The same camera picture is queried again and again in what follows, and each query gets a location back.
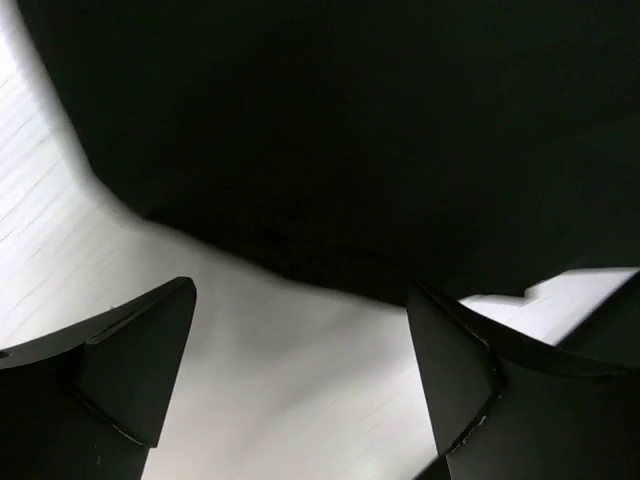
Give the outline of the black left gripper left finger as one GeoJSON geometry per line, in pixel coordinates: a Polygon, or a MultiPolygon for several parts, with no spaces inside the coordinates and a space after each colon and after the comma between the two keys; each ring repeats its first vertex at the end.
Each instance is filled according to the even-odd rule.
{"type": "Polygon", "coordinates": [[[191,329],[192,279],[1,351],[1,476],[138,480],[191,329]]]}

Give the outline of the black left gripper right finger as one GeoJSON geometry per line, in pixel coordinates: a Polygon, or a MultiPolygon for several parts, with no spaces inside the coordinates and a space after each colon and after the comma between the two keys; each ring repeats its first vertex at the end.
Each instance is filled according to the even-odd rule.
{"type": "Polygon", "coordinates": [[[437,457],[424,479],[635,479],[639,286],[558,345],[415,288],[407,306],[437,457]]]}

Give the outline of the black trousers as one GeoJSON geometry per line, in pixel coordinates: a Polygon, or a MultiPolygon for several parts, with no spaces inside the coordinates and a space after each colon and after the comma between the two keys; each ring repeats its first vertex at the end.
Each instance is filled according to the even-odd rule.
{"type": "Polygon", "coordinates": [[[131,213],[403,305],[639,263],[635,1],[20,1],[131,213]]]}

